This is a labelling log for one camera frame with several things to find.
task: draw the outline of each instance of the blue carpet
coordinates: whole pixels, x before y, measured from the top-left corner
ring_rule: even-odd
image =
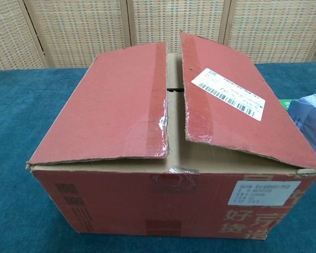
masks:
[[[279,98],[316,89],[316,62],[257,67]],[[316,182],[266,241],[75,233],[24,167],[85,71],[0,71],[0,252],[316,252]]]

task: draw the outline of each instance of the red cardboard box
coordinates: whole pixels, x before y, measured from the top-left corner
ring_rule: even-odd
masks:
[[[77,232],[265,239],[316,178],[246,55],[185,33],[182,53],[99,55],[29,160]]]

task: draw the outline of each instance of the blue plastic bag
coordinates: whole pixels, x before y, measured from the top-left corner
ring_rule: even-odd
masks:
[[[316,94],[292,101],[288,113],[316,152]]]

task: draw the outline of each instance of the small sticker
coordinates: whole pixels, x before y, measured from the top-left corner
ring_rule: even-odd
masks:
[[[301,181],[238,181],[229,206],[283,206]]]
[[[217,72],[205,69],[192,80],[192,83],[239,111],[261,121],[265,100]]]

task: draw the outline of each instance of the rattan panel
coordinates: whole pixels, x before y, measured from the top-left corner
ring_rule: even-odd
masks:
[[[305,61],[316,39],[316,0],[237,0],[228,33],[228,45],[255,62]]]
[[[132,0],[136,44],[165,41],[169,52],[179,53],[180,30],[218,41],[223,3]]]
[[[88,67],[98,53],[125,47],[120,1],[30,3],[30,11],[37,19],[37,32],[54,67]]]
[[[0,70],[35,69],[43,64],[16,0],[0,0]]]

